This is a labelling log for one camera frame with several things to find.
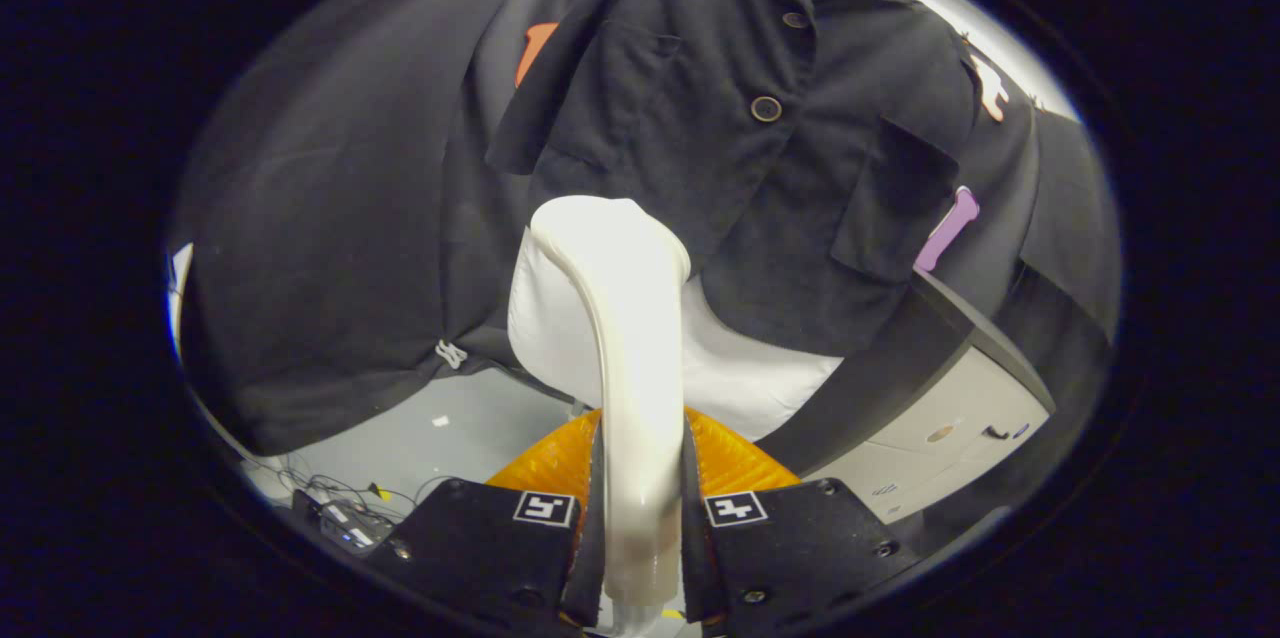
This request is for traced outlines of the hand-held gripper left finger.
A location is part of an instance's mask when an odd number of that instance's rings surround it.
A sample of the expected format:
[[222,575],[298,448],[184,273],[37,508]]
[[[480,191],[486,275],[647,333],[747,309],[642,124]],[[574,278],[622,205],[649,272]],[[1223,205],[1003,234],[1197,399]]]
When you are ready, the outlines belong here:
[[498,634],[596,625],[604,577],[602,415],[589,411],[484,482],[451,478],[387,538],[387,579]]

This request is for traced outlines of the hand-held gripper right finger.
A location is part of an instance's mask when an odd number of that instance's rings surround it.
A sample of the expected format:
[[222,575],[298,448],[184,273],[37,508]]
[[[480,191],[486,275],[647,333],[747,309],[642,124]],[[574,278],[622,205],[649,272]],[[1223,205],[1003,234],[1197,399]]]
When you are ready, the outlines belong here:
[[900,570],[900,538],[841,480],[803,480],[717,420],[685,413],[689,621],[824,632]]

